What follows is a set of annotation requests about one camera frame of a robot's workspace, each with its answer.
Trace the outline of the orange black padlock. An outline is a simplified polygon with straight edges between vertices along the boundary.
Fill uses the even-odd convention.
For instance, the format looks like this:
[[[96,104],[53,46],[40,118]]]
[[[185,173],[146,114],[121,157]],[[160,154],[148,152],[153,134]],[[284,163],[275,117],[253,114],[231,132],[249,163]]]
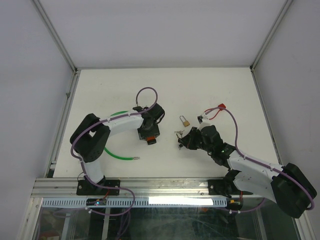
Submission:
[[[148,145],[153,145],[157,143],[157,140],[155,136],[149,136],[146,138],[146,142]]]

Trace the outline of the green cable bike lock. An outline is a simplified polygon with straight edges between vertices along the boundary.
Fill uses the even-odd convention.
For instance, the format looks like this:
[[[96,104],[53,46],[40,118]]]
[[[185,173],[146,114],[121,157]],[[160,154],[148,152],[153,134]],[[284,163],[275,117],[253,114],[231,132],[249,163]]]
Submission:
[[[117,116],[117,115],[122,115],[124,113],[127,113],[127,111],[123,110],[123,111],[118,111],[118,112],[115,112],[113,114],[111,114],[110,116],[113,117],[113,116]],[[140,157],[138,156],[135,156],[135,157],[123,157],[123,156],[119,156],[119,155],[116,155],[112,152],[110,152],[106,147],[104,147],[104,151],[111,157],[115,158],[115,159],[118,159],[118,160],[122,160],[122,161],[133,161],[133,160],[139,160]]]

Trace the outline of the black-headed key pair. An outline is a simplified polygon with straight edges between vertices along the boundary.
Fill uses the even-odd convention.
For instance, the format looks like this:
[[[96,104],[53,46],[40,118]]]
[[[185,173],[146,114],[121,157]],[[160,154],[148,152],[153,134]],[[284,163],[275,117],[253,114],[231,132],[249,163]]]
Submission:
[[[179,133],[176,133],[177,136],[177,142],[178,142],[178,149],[180,150],[181,148],[184,147],[184,145],[181,143],[181,135]]]

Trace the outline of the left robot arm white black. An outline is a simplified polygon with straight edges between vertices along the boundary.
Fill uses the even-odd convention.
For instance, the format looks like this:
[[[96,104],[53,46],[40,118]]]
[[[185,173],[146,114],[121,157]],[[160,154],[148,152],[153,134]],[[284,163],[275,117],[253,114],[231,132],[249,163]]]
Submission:
[[[105,188],[105,176],[101,170],[100,157],[109,137],[136,130],[141,141],[153,145],[160,135],[159,123],[165,110],[157,103],[151,107],[136,106],[123,114],[112,115],[101,120],[95,114],[88,114],[70,137],[71,155],[80,161],[87,188],[93,194],[100,194]]]

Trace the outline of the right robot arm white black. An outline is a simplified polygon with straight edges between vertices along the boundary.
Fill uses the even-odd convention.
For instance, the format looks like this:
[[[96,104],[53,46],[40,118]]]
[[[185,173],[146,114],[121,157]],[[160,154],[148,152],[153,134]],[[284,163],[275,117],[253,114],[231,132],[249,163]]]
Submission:
[[[300,218],[315,206],[317,191],[298,166],[272,164],[239,153],[235,146],[222,140],[214,125],[192,127],[178,138],[180,147],[203,150],[219,166],[228,169],[219,187],[220,194],[230,197],[237,191],[268,199],[292,218]]]

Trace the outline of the small silver keys right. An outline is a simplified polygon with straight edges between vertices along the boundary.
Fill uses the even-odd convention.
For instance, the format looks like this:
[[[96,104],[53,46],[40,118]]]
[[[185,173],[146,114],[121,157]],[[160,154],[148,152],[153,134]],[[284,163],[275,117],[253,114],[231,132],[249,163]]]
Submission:
[[[183,135],[183,132],[184,132],[184,130],[175,131],[176,134],[179,134],[179,135],[181,135],[181,136]]]

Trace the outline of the brass padlock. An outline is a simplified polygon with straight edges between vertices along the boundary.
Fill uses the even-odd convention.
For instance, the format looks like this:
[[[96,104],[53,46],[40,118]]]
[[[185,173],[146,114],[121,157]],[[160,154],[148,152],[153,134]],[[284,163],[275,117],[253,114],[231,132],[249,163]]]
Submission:
[[[179,119],[181,120],[183,126],[186,128],[190,125],[190,122],[183,116],[183,115],[180,115],[179,116]]]

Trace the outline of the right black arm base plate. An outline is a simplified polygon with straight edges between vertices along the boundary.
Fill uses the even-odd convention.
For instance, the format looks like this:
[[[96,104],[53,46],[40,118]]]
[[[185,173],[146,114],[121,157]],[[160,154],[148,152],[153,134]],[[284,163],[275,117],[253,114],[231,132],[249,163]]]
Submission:
[[[232,182],[227,182],[223,179],[209,179],[207,181],[208,194],[221,195],[227,198],[231,198],[232,195],[240,195],[241,191],[236,188]]]

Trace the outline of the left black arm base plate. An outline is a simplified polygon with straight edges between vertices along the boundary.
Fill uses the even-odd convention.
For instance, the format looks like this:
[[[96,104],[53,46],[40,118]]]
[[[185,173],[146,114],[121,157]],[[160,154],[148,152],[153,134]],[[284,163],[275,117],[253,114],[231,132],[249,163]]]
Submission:
[[[98,184],[104,187],[120,187],[121,181],[115,179],[103,179]],[[104,196],[107,194],[107,188],[97,187],[91,184],[86,178],[79,180],[77,184],[76,195],[77,196]]]

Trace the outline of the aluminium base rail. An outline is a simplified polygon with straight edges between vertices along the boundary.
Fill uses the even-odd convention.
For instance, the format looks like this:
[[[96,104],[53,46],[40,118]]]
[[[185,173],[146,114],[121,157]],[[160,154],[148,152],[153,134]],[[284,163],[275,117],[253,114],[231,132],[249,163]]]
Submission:
[[[120,180],[120,187],[111,193],[112,197],[131,198],[133,191],[137,198],[149,196],[185,196],[185,197],[220,197],[209,195],[208,180],[222,179],[196,177],[196,178],[110,178]],[[67,197],[102,197],[103,195],[77,195],[78,181],[81,178],[38,178],[35,180],[31,196],[33,198],[67,198]]]

